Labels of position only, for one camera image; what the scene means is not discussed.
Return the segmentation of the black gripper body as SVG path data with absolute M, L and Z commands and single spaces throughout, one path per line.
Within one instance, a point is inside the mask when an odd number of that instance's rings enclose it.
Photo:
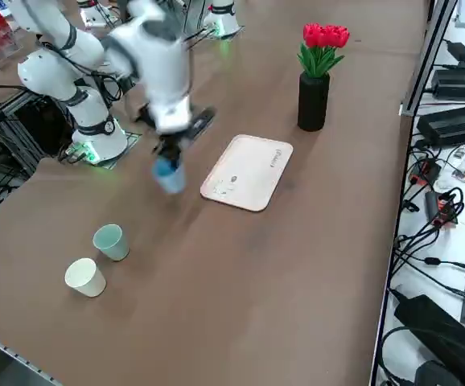
M 189 131 L 178 133 L 161 134 L 158 136 L 158 143 L 154 147 L 154 152 L 167 160 L 178 160 L 182 153 L 183 142 L 189 140 Z

